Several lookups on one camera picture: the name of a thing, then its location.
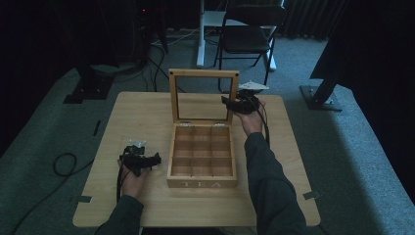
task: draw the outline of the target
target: hand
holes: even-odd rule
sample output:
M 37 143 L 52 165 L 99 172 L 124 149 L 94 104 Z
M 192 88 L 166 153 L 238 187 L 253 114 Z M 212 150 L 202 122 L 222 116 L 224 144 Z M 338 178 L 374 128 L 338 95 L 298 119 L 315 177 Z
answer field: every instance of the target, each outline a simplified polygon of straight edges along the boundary
M 262 105 L 259 105 L 259 112 L 263 115 L 263 107 L 265 107 L 265 102 L 261 100 L 259 102 L 260 104 L 262 104 Z M 258 112 L 252 112 L 249 115 L 243 115 L 240 113 L 234 113 L 234 114 L 241 120 L 242 127 L 244 128 L 245 134 L 247 134 L 247 136 L 249 136 L 250 134 L 254 132 L 262 133 L 263 123 Z
M 144 189 L 147 174 L 150 172 L 149 168 L 143 168 L 139 177 L 130 171 L 125 165 L 122 166 L 122 178 L 124 178 L 121 185 L 122 195 L 128 195 L 138 200 Z

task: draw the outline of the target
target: lid frame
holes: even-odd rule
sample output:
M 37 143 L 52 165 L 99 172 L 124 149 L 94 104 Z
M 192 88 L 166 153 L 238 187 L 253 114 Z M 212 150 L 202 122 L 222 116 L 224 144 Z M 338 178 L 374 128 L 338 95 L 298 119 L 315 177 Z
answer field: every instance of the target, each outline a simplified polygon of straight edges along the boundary
M 187 70 L 187 69 L 169 69 L 169 81 L 170 81 L 170 95 L 171 95 L 171 110 L 173 115 L 173 122 L 180 123 L 183 121 L 191 121 L 192 123 L 218 123 L 223 122 L 226 124 L 232 123 L 233 112 L 227 110 L 225 119 L 207 119 L 207 118 L 180 118 L 178 109 L 178 88 L 177 78 L 179 77 L 204 77 L 204 78 L 227 78 L 231 80 L 229 99 L 236 100 L 238 92 L 238 70 Z

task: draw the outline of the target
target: person's left hand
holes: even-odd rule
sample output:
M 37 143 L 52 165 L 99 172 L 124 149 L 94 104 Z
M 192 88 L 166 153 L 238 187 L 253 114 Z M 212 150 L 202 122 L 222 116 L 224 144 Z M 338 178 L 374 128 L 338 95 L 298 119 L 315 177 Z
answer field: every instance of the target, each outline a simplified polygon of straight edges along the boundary
M 121 185 L 122 195 L 128 195 L 138 200 L 143 192 L 144 184 L 149 172 L 149 168 L 143 168 L 141 169 L 141 175 L 137 177 L 132 171 L 129 171 L 129 169 L 123 165 L 122 178 L 125 178 Z

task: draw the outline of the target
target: black chair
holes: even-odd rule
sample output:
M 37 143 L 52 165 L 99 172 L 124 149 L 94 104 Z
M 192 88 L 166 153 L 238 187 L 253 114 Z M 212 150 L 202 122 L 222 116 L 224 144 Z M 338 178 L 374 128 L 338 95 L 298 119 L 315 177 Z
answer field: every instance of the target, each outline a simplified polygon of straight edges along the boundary
M 213 66 L 216 66 L 217 59 L 219 59 L 220 70 L 224 59 L 256 59 L 254 67 L 259 58 L 269 52 L 263 81 L 266 85 L 277 31 L 286 15 L 286 10 L 281 5 L 240 5 L 228 9 L 223 18 Z M 231 20 L 241 25 L 229 24 Z M 223 50 L 229 54 L 258 54 L 258 56 L 224 58 Z M 217 88 L 220 92 L 226 93 L 221 89 L 220 78 L 217 81 Z

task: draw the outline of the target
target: person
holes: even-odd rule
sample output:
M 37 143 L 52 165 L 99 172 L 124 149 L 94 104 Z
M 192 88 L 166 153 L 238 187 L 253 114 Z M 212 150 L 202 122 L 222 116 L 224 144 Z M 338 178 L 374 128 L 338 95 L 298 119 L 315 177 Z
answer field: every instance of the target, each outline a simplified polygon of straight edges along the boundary
M 260 102 L 259 111 L 263 114 L 265 103 Z M 263 124 L 259 114 L 235 115 L 241 120 L 247 135 L 244 147 L 257 234 L 305 234 L 305 218 L 297 202 L 296 191 L 262 135 Z M 147 170 L 140 177 L 124 173 L 122 196 L 109 220 L 98 229 L 97 234 L 138 233 L 139 218 L 144 208 L 139 197 L 147 174 Z

